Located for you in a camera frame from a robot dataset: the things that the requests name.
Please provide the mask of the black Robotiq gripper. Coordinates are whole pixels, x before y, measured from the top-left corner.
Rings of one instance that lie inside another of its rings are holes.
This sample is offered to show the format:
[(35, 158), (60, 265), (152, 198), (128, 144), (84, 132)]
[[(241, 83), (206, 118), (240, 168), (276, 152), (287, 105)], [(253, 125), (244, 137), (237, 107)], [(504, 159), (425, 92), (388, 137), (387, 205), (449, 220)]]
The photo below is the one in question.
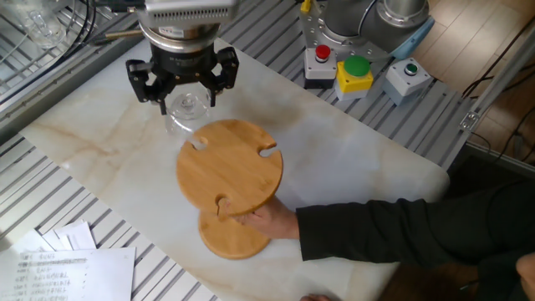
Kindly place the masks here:
[[(176, 87), (176, 76), (203, 82), (210, 91), (210, 106), (216, 106), (217, 95), (232, 89), (237, 79), (239, 59), (233, 47), (214, 51), (214, 44), (192, 53), (173, 53), (150, 46), (151, 60), (129, 59), (125, 62), (130, 84), (139, 102), (158, 104), (160, 113), (167, 114), (166, 96)], [(219, 75), (212, 70), (221, 66)]]

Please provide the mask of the person's right hand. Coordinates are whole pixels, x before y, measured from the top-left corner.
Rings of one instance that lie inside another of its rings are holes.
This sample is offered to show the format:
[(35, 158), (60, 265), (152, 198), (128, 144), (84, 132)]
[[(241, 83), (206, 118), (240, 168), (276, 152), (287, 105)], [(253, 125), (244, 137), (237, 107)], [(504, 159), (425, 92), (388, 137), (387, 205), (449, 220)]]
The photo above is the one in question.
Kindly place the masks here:
[(270, 239), (299, 239), (296, 213), (275, 196), (257, 210), (244, 215), (231, 216), (231, 218)]

